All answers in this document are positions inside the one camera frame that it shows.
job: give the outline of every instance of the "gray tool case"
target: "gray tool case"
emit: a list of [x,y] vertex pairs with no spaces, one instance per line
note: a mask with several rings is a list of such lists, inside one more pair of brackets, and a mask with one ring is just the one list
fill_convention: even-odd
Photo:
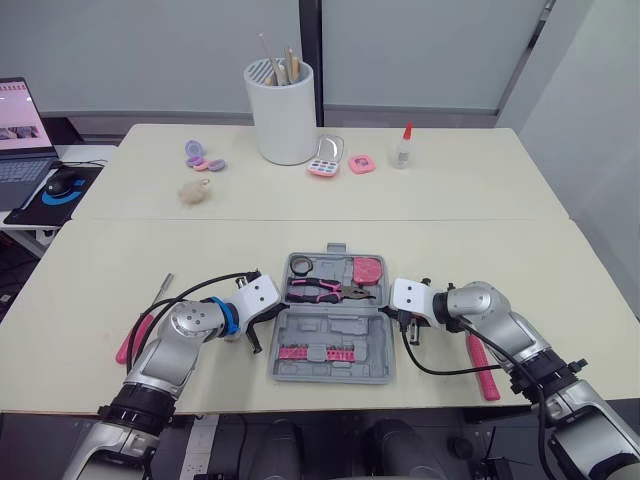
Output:
[[[305,276],[296,276],[291,270],[292,258],[299,256],[309,258],[313,266]],[[375,298],[345,298],[335,304],[283,300],[289,308],[280,312],[273,329],[269,363],[273,378],[365,384],[386,384],[393,379],[395,357],[391,321],[379,310],[389,301],[387,268],[382,257],[346,253],[344,244],[329,244],[327,253],[292,253],[287,258],[282,297],[285,299],[287,292],[300,295],[327,293],[316,286],[290,286],[292,277],[337,280],[344,286],[356,286],[353,284],[356,257],[375,258],[382,265],[378,283],[362,287]],[[287,357],[285,351],[296,355],[295,358]]]

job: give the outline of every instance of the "laptop screen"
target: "laptop screen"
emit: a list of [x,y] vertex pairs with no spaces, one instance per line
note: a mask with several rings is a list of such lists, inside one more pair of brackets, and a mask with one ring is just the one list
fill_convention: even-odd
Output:
[[26,83],[0,80],[0,153],[51,146]]

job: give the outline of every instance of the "white table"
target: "white table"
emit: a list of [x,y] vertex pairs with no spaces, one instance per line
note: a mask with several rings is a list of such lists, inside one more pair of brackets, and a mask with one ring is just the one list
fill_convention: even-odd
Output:
[[[68,222],[0,325],[0,409],[93,413],[120,388],[113,360],[123,337],[168,272],[168,295],[207,278],[260,267],[278,282],[292,251],[346,242],[382,255],[390,280],[434,285],[486,280],[527,317],[606,399],[640,394],[639,327],[609,275],[568,220],[485,222],[281,222],[145,220]],[[225,296],[232,282],[198,295]],[[473,375],[432,377],[409,363],[396,335],[396,378],[386,386],[280,383],[265,352],[212,341],[201,350],[179,412],[411,408],[489,405]],[[436,369],[469,365],[462,334],[423,330],[418,357]],[[616,374],[620,366],[622,374]],[[511,394],[494,373],[502,400]]]
[[[325,128],[340,135],[345,154],[336,177],[309,175],[260,156],[253,127],[136,125],[118,147],[76,219],[231,220],[479,220],[567,219],[551,188],[510,129],[416,129],[406,170],[388,157],[402,129]],[[196,139],[206,157],[223,157],[219,173],[185,166],[184,145]],[[347,159],[369,154],[377,169],[349,170]],[[210,178],[212,198],[177,201],[187,181]]]
[[[92,160],[111,160],[117,147],[113,145],[56,145],[58,158],[65,163],[88,162]],[[4,223],[4,219],[11,213],[10,211],[0,211],[0,231],[29,250],[38,257],[42,257],[46,247],[36,241],[27,231],[32,230],[58,230],[59,226],[52,225],[20,225]]]

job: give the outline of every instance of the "laptop keyboard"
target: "laptop keyboard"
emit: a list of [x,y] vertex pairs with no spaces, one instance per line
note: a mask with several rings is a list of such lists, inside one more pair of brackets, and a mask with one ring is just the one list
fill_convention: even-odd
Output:
[[0,162],[0,183],[32,182],[48,160]]

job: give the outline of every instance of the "white pen holder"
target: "white pen holder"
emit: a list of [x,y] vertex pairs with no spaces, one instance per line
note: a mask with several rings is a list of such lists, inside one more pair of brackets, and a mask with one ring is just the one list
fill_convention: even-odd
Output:
[[264,80],[273,69],[268,59],[258,60],[244,71],[258,149],[279,165],[297,165],[313,157],[317,143],[313,70],[300,62],[298,81],[268,86]]

